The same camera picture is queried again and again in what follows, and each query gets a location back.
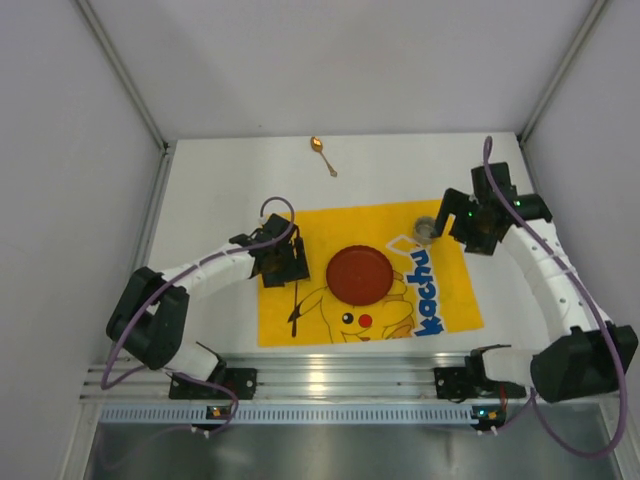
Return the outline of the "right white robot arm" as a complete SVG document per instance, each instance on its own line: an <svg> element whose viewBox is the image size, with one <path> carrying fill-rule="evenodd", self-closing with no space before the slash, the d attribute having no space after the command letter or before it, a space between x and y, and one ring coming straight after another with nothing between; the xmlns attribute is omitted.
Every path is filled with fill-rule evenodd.
<svg viewBox="0 0 640 480"><path fill-rule="evenodd" d="M639 344L578 289L552 214L536 193L520 194L506 163L471 171L473 191L445 191L434 236L449 234L466 252L490 256L503 246L520 268L549 335L541 350L497 345L466 358L481 385L508 382L533 388L548 403L620 391Z"/></svg>

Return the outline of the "yellow Pikachu placemat cloth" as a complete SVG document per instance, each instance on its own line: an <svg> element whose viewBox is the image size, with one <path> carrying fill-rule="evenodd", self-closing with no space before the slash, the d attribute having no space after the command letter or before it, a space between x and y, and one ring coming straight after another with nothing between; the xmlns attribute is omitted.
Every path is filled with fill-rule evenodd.
<svg viewBox="0 0 640 480"><path fill-rule="evenodd" d="M297 336L288 322L294 283L258 291L261 347L365 343L403 338L431 339L480 330L484 321L458 243L440 237L431 245L412 236L414 222L438 213L437 200L301 211L296 223L306 249L310 278L298 282ZM340 250L366 245L391 262L391 291L368 306L338 300L325 271Z"/></svg>

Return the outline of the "gold fork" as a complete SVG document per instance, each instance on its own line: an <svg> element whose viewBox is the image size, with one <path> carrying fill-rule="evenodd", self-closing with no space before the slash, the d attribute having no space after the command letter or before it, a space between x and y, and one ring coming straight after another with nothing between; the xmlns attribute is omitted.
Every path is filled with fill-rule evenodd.
<svg viewBox="0 0 640 480"><path fill-rule="evenodd" d="M298 282L294 283L294 307L290 314L288 322L291 324L291 336L295 338L297 336L297 321L300 316L298 307Z"/></svg>

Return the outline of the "red round plate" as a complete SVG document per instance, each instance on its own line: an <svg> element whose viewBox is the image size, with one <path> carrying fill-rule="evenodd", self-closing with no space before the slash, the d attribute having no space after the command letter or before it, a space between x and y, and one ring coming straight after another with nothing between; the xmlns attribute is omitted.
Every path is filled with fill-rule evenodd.
<svg viewBox="0 0 640 480"><path fill-rule="evenodd" d="M391 291L394 270L390 260L379 250L353 245L338 251L330 259L325 279L330 292L341 302L368 306Z"/></svg>

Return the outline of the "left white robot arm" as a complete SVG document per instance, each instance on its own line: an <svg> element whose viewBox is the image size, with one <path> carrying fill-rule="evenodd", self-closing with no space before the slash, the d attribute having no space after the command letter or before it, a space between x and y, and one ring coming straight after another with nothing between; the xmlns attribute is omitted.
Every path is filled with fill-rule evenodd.
<svg viewBox="0 0 640 480"><path fill-rule="evenodd" d="M218 250L182 266L131 275L106 326L117 350L150 370L169 370L197 381L216 382L225 361L210 348L186 339L189 307L232 284L260 277L266 288L309 277L299 227L272 214L250 234L229 239Z"/></svg>

